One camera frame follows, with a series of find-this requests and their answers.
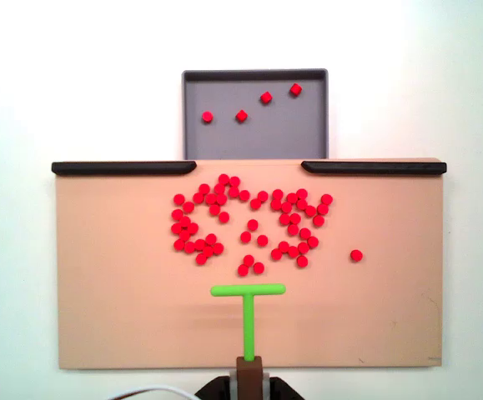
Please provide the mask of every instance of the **gray tray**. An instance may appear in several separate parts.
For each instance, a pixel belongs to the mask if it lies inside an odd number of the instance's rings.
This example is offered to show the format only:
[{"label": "gray tray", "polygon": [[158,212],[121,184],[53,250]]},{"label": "gray tray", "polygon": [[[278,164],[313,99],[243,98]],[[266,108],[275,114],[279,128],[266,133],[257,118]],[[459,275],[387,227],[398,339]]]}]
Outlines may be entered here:
[{"label": "gray tray", "polygon": [[[289,89],[302,87],[298,97]],[[185,159],[328,157],[328,78],[325,69],[185,71]],[[270,92],[273,100],[259,97]],[[239,110],[248,118],[235,119]],[[214,115],[211,123],[202,113]]]}]

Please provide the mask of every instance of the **white background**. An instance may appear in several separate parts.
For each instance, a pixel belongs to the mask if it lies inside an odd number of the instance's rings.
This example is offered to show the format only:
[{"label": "white background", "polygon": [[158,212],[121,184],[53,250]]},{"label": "white background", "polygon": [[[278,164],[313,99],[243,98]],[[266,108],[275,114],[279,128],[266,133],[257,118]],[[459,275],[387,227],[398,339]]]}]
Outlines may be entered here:
[{"label": "white background", "polygon": [[179,159],[184,69],[301,67],[329,70],[332,158],[448,163],[444,365],[271,373],[310,400],[483,399],[483,1],[466,0],[0,2],[0,399],[225,373],[58,369],[50,163]]}]

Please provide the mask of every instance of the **tan board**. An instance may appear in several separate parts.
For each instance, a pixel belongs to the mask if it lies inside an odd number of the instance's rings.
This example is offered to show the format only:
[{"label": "tan board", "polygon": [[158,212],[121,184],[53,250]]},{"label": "tan board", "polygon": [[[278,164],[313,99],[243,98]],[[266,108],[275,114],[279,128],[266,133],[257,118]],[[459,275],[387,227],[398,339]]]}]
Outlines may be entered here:
[{"label": "tan board", "polygon": [[[222,225],[197,207],[198,238],[225,251],[205,266],[173,249],[173,195],[191,197],[220,173],[252,194],[305,188],[334,197],[309,266],[270,260],[291,241],[267,202],[229,201]],[[283,283],[255,300],[256,354],[269,367],[433,366],[441,363],[442,178],[314,175],[300,161],[202,161],[183,176],[57,177],[61,368],[231,368],[243,353],[239,298],[213,285]],[[243,245],[250,218],[269,246]],[[350,252],[359,249],[361,262]],[[263,275],[238,277],[245,254]]]}]

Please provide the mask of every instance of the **green handle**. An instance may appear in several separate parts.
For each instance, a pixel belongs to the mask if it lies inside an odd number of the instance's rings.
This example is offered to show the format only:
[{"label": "green handle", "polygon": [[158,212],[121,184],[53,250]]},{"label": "green handle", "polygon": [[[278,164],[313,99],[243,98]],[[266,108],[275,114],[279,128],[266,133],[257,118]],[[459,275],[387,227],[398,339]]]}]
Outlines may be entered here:
[{"label": "green handle", "polygon": [[254,361],[254,296],[284,294],[281,283],[213,286],[212,296],[243,296],[244,360]]}]

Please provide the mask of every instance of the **white cable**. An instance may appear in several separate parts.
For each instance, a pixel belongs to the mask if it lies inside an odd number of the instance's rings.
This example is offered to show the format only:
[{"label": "white cable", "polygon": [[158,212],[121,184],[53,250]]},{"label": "white cable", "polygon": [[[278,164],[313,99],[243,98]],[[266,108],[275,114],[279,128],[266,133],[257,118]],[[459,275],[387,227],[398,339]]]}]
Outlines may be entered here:
[{"label": "white cable", "polygon": [[121,393],[115,397],[110,397],[109,400],[122,400],[123,398],[129,398],[135,394],[145,393],[145,392],[153,392],[155,390],[163,390],[165,392],[172,392],[179,394],[183,398],[187,398],[188,400],[201,400],[200,398],[196,397],[191,393],[187,393],[182,389],[178,389],[177,387],[169,386],[169,385],[153,385],[147,387],[138,387],[137,389],[132,389],[129,392]]}]

